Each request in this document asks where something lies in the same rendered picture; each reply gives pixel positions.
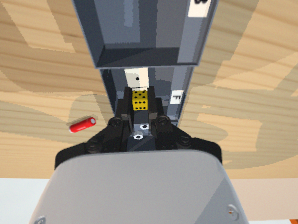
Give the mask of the white domino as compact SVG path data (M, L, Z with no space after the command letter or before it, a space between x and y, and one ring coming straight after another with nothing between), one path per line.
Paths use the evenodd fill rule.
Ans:
M125 68L128 87L132 91L147 91L149 87L147 68Z

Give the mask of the red battery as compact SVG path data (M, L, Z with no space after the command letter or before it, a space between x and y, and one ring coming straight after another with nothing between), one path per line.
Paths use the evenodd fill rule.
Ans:
M91 127L95 124L96 124L96 120L93 117L91 117L91 118L85 119L81 122L78 122L76 124L73 124L73 125L69 126L69 131L71 133L75 133L75 132L78 132L80 130Z

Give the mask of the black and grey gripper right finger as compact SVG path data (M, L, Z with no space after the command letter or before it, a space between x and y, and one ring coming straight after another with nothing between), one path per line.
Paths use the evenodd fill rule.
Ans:
M156 150L200 150L214 155L223 166L222 150L217 143L191 137L164 115L162 99L155 98L154 86L147 87L147 97L149 131L155 137Z

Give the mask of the yellow die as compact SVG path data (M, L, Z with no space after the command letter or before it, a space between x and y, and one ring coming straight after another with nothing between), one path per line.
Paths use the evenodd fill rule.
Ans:
M133 91L132 96L133 109L134 110L147 110L148 109L148 97L147 91Z

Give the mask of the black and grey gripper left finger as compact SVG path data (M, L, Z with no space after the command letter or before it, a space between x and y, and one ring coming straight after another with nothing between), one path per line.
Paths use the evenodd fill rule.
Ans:
M65 160L86 154L127 152L128 137L134 130L133 91L125 87L123 99L118 99L116 115L103 130L86 143L65 148L55 157L54 170Z

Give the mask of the dark grey rack of three bins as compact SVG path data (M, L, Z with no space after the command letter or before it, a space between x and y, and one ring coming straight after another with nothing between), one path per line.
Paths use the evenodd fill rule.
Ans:
M71 0L115 117L128 87L125 68L147 68L164 115L178 127L219 0ZM187 3L187 5L186 5ZM134 110L127 152L156 151L148 109ZM134 132L143 138L135 139Z

